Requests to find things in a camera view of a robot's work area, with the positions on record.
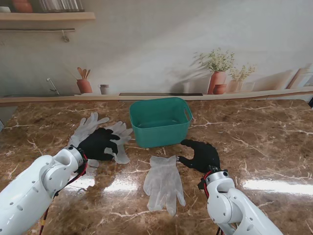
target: basket handle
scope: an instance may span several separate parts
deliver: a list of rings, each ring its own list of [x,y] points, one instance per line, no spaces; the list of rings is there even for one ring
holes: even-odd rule
[[[190,109],[189,109],[187,104],[185,104],[184,112],[185,112],[187,120],[191,121],[192,120],[192,113],[191,113],[191,111],[190,111]]]

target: shelf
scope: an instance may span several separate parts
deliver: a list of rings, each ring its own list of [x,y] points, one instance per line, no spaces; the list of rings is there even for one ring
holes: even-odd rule
[[[93,12],[0,13],[0,21],[86,21],[95,19]]]
[[[178,96],[184,100],[218,100],[218,99],[260,99],[280,96],[290,96],[297,94],[313,94],[312,87],[302,87],[294,89],[285,89],[277,91],[261,91],[236,94],[205,94],[203,96]],[[173,96],[159,95],[100,95],[100,94],[83,94],[83,95],[56,95],[54,97],[0,97],[0,104],[3,103],[20,103],[20,102],[53,102],[53,101],[91,101],[91,100],[147,100],[160,99]]]

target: white flowers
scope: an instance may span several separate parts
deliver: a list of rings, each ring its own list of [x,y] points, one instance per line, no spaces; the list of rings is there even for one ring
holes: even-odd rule
[[[254,73],[255,70],[256,70],[256,65],[250,65],[248,69],[245,65],[243,65],[241,70],[238,70],[235,67],[231,68],[230,75],[232,79],[235,81],[244,81],[249,75]]]
[[[211,51],[209,54],[199,55],[200,64],[211,71],[226,71],[233,67],[234,53],[226,51],[222,53],[221,48]]]
[[[244,81],[249,75],[255,72],[256,65],[243,65],[241,70],[236,69],[234,66],[234,53],[227,50],[222,52],[219,47],[217,50],[212,50],[208,54],[201,53],[199,55],[200,64],[202,67],[207,68],[213,72],[226,71],[230,69],[232,80]]]

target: wire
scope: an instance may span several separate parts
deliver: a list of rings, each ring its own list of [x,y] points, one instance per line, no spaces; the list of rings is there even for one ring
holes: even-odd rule
[[[204,176],[204,192],[205,192],[205,195],[207,198],[209,198],[210,194],[209,192],[207,191],[207,188],[206,188],[206,182],[205,182],[205,179],[212,173],[212,171],[209,171],[208,173],[205,174]]]
[[[220,230],[221,230],[221,228],[219,227],[219,229],[217,229],[216,235],[220,234]]]
[[[84,160],[85,160],[85,167],[84,167],[84,170],[83,170],[81,173],[79,173],[78,175],[76,175],[73,179],[71,179],[71,180],[67,183],[67,185],[64,186],[64,188],[65,188],[66,186],[68,186],[69,184],[73,183],[75,180],[77,180],[79,177],[83,176],[83,175],[86,173],[86,169],[87,169],[87,166],[88,166],[88,158],[87,158],[87,156],[86,156],[85,154],[83,154],[83,157],[84,157]],[[54,194],[53,199],[59,194],[60,191],[61,191],[61,190],[57,191],[57,192]],[[45,226],[45,220],[46,220],[47,217],[48,217],[49,208],[50,208],[50,207],[48,207],[48,209],[45,211],[44,218],[43,218],[42,221],[41,221],[41,228],[40,228],[39,235],[41,235],[41,234],[43,233],[44,226]]]
[[[209,171],[209,172],[206,173],[205,176],[204,176],[204,192],[205,192],[205,195],[206,195],[207,198],[209,198],[210,194],[209,194],[209,192],[208,192],[208,190],[207,190],[207,188],[206,188],[207,185],[206,185],[205,179],[206,179],[211,173],[212,173],[212,171]],[[221,235],[224,234],[224,232],[223,232],[223,231],[221,230],[221,228],[219,227],[219,228],[217,229],[216,235],[219,235],[220,232],[221,232]]]

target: wooden spoon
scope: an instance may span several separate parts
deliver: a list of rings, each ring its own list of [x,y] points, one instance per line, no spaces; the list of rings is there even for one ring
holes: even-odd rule
[[[87,69],[83,70],[83,79],[86,79],[86,73],[87,73]]]
[[[83,71],[80,67],[77,68],[79,74],[81,75],[81,77],[84,79],[84,76],[83,76]]]
[[[87,77],[88,77],[89,73],[90,73],[90,70],[88,70],[88,72],[87,72],[87,74],[86,74],[86,79],[87,79]]]

